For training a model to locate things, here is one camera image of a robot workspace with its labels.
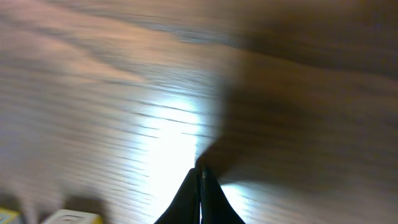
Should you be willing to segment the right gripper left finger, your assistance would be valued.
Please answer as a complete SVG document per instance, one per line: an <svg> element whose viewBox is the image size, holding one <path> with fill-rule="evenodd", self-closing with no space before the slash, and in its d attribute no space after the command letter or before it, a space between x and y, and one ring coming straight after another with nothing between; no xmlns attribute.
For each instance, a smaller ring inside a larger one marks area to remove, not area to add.
<svg viewBox="0 0 398 224"><path fill-rule="evenodd" d="M154 224L199 224L200 188L198 171L192 168L185 176L171 204Z"/></svg>

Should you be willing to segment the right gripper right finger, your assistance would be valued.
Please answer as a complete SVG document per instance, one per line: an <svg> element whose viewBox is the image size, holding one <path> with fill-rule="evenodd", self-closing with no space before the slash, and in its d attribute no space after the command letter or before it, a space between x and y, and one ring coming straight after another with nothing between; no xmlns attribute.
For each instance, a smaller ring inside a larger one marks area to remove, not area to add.
<svg viewBox="0 0 398 224"><path fill-rule="evenodd" d="M202 168L200 179L202 224L244 224L232 208L221 185L209 168Z"/></svg>

